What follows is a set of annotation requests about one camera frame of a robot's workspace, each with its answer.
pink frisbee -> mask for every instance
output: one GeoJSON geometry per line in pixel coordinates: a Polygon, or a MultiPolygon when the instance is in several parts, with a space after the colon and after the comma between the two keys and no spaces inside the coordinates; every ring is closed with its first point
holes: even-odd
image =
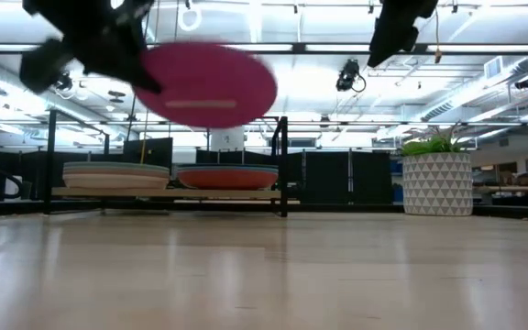
{"type": "Polygon", "coordinates": [[[134,88],[154,113],[191,127],[229,128],[266,114],[276,99],[274,77],[247,53],[206,42],[175,42],[141,55],[163,86],[161,94],[134,88]]]}

green plant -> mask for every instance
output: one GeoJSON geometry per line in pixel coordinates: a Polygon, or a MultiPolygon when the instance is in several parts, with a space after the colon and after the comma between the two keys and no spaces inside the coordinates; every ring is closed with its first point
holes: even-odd
{"type": "Polygon", "coordinates": [[[408,142],[402,146],[403,156],[417,156],[428,153],[438,152],[460,152],[461,147],[457,144],[457,140],[453,141],[454,131],[457,124],[453,125],[446,132],[436,127],[433,134],[425,141],[408,142]]]}

potted plant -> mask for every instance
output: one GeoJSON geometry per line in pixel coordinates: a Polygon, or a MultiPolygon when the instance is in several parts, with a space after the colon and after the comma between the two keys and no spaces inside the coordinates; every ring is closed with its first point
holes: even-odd
{"type": "Polygon", "coordinates": [[[472,214],[472,165],[468,153],[437,128],[425,141],[402,146],[404,212],[409,215],[472,214]]]}

black pole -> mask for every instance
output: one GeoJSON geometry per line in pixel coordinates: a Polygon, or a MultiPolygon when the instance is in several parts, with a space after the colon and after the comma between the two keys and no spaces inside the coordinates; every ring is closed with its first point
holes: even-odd
{"type": "Polygon", "coordinates": [[[287,217],[289,209],[289,119],[280,119],[280,216],[287,217]]]}
{"type": "Polygon", "coordinates": [[[50,110],[48,122],[48,149],[46,150],[46,167],[44,177],[44,214],[49,215],[52,201],[52,183],[54,182],[54,145],[56,144],[57,110],[50,110]]]}
{"type": "Polygon", "coordinates": [[[105,161],[107,161],[107,155],[109,155],[109,134],[105,133],[105,142],[103,145],[103,154],[105,155],[105,161]]]}

ceiling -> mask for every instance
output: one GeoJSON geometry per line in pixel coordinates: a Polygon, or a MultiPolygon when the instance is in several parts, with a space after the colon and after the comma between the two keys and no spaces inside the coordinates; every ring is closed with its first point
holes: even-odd
{"type": "MultiPolygon", "coordinates": [[[[364,0],[195,0],[193,12],[186,13],[184,1],[177,4],[177,1],[157,0],[148,18],[147,39],[148,42],[215,39],[228,43],[367,43],[374,30],[375,17],[380,14],[379,5],[369,14],[371,3],[364,0]],[[196,11],[201,12],[198,23],[194,22],[196,11]],[[176,23],[177,12],[179,24],[176,23]]],[[[443,43],[528,44],[528,0],[458,0],[457,3],[458,10],[453,13],[451,0],[439,1],[438,25],[435,16],[418,19],[415,23],[421,30],[418,42],[436,43],[439,39],[443,43]]],[[[50,36],[59,36],[59,32],[41,17],[25,13],[20,1],[0,0],[0,44],[40,43],[50,36]]],[[[366,55],[265,54],[258,58],[269,66],[279,86],[277,100],[269,110],[272,116],[306,121],[319,120],[321,115],[330,115],[332,120],[338,121],[396,121],[412,119],[409,109],[421,113],[428,105],[461,90],[481,77],[484,64],[495,57],[444,56],[435,64],[433,56],[394,56],[376,69],[364,69],[362,74],[368,88],[359,95],[338,92],[336,78],[348,59],[363,63],[366,55]]],[[[520,58],[507,58],[506,61],[520,58]]],[[[0,70],[6,74],[17,75],[19,63],[19,55],[0,54],[0,70]]],[[[66,93],[54,92],[53,96],[66,99],[65,108],[73,107],[77,113],[83,109],[89,111],[87,118],[92,118],[93,114],[98,115],[95,120],[126,119],[132,110],[131,88],[101,76],[84,77],[82,68],[78,62],[71,63],[69,69],[75,88],[66,93]],[[124,102],[111,103],[110,90],[125,93],[124,102]]],[[[511,97],[523,97],[528,91],[514,93],[511,97]]],[[[463,106],[454,109],[454,115],[446,120],[468,120],[474,114],[508,103],[508,95],[508,88],[487,91],[461,104],[463,106]]],[[[137,118],[143,119],[147,110],[143,104],[137,102],[134,108],[137,118]]],[[[149,120],[161,119],[154,114],[149,116],[149,120]]],[[[134,129],[139,132],[143,126],[134,129]]],[[[148,131],[163,129],[163,126],[148,127],[148,131]]],[[[176,129],[189,130],[182,126],[176,129]]],[[[320,128],[296,126],[291,130],[298,129],[320,128]]],[[[348,133],[380,129],[379,126],[364,127],[348,133]]]]}

